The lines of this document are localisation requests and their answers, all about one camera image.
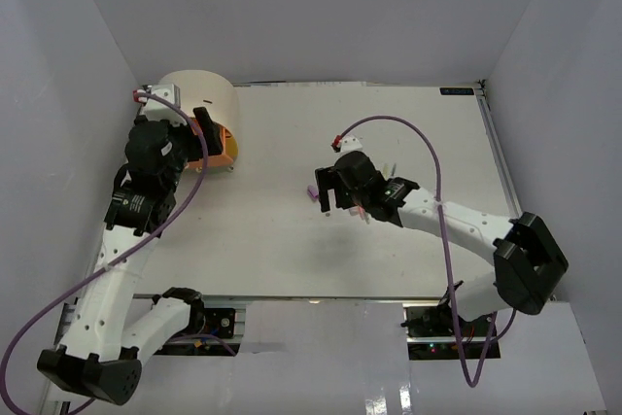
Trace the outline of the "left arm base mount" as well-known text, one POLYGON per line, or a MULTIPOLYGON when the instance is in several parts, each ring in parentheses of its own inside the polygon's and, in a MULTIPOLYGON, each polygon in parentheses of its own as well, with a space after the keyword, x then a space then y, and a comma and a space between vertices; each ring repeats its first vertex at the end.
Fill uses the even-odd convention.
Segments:
POLYGON ((236 333, 234 308, 207 308, 205 323, 196 337, 188 332, 178 333, 157 352, 160 356, 235 357, 240 348, 236 333))

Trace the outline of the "thin orange highlighter pen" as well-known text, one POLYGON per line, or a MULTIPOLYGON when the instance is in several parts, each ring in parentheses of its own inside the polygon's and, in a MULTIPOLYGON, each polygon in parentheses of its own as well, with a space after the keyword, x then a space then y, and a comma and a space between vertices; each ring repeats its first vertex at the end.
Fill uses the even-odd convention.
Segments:
POLYGON ((368 216, 368 214, 365 212, 365 210, 363 208, 359 208, 359 214, 361 219, 367 224, 370 224, 370 217, 368 216))

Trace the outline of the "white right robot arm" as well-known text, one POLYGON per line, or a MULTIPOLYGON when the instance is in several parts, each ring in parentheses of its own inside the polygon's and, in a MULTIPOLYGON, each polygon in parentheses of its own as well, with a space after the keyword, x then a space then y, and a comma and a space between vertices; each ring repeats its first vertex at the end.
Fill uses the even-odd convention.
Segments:
POLYGON ((459 336, 475 320, 503 309, 535 316, 550 300, 569 263, 544 220, 524 212, 494 216, 438 202, 417 183, 385 178, 361 151, 315 171, 322 212, 362 208, 373 220, 435 235, 487 261, 492 272, 452 282, 437 306, 440 327, 459 336))

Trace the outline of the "purple highlighter cap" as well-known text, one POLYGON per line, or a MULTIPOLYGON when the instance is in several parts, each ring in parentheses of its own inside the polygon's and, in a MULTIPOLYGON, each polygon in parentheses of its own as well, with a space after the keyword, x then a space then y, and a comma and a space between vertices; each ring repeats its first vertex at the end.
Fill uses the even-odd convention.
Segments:
POLYGON ((313 200, 317 201, 319 199, 319 192, 314 185, 307 186, 307 195, 313 200))

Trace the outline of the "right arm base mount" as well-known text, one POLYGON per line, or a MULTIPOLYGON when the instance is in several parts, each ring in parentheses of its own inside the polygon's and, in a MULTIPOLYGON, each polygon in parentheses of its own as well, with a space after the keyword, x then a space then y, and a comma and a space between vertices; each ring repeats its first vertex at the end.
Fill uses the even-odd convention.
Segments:
MULTIPOLYGON (((473 322, 461 321, 463 348, 468 361, 475 362, 480 358, 491 323, 490 316, 473 322)), ((408 356, 412 362, 460 359, 450 310, 439 312, 436 306, 407 306, 400 326, 406 332, 408 356)))

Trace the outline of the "cream round drawer cabinet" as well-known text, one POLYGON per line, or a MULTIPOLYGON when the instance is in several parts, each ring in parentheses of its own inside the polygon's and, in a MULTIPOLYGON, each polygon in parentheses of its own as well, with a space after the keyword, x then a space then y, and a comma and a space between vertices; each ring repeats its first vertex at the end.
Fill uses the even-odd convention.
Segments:
POLYGON ((209 156, 208 168, 229 168, 234 162, 225 154, 225 136, 237 137, 240 121, 239 99, 234 86, 224 77, 205 70, 182 70, 167 74, 157 85, 176 85, 181 92, 181 109, 194 118, 192 109, 205 107, 211 119, 220 127, 223 152, 209 156))

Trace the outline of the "dark table corner label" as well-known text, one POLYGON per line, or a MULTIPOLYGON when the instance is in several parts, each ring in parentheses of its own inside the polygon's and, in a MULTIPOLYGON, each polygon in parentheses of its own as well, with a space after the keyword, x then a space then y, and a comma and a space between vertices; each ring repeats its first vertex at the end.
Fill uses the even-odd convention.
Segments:
POLYGON ((472 87, 455 87, 455 86, 441 87, 439 89, 439 92, 441 95, 454 95, 454 96, 468 96, 468 95, 474 94, 474 90, 472 87))

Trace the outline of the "yellow drawer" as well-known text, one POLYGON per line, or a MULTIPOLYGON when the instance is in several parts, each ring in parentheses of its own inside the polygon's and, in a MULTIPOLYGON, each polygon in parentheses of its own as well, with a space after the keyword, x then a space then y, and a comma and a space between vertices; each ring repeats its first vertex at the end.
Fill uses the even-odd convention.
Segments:
POLYGON ((235 137, 231 134, 225 136, 225 154, 234 162, 239 155, 239 146, 235 137))

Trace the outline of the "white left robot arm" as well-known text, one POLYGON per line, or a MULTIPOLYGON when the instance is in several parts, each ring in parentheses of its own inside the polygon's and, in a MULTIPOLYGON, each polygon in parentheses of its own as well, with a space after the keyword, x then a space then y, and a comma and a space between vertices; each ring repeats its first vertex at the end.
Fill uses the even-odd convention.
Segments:
POLYGON ((193 109, 197 128, 170 109, 145 109, 125 145, 104 218, 97 267, 102 275, 86 286, 75 318, 55 350, 44 350, 38 370, 59 389, 115 405, 127 403, 149 358, 177 334, 204 328, 199 292, 171 288, 154 297, 149 313, 127 327, 125 318, 148 258, 172 217, 182 173, 204 156, 223 150, 218 126, 206 108, 193 109))

